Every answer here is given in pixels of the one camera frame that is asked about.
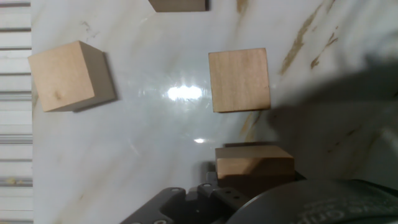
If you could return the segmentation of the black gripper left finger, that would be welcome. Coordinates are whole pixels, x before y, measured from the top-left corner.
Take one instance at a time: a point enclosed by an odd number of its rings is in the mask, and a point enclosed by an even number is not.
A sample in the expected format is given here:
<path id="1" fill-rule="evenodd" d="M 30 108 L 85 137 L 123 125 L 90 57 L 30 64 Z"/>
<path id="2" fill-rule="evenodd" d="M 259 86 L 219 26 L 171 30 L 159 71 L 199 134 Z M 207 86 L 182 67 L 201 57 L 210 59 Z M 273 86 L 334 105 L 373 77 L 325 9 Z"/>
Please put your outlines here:
<path id="1" fill-rule="evenodd" d="M 249 198 L 231 187 L 219 187 L 216 172 L 193 190 L 169 187 L 160 191 L 121 224 L 226 223 Z"/>

